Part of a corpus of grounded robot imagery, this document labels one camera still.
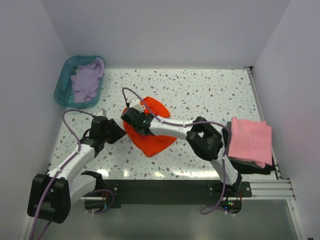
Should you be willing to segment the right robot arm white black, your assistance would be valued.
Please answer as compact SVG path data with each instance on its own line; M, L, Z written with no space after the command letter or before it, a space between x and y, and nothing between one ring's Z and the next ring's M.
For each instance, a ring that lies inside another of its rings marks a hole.
M227 196L233 197L241 190L242 176L227 156L229 142L224 140L221 130L214 128L214 122L203 117L194 121L173 120L133 107L127 108L121 119L142 136L168 136L187 141L198 158L213 166Z

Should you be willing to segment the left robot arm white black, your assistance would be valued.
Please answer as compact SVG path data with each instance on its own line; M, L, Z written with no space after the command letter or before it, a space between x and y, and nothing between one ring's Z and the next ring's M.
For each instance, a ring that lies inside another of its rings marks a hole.
M69 215L72 204L82 196L88 193L99 196L104 190L102 175L83 171L83 168L98 156L105 144L113 144L125 135L113 119L94 116L91 127L67 159L48 173L33 178L28 216L61 224Z

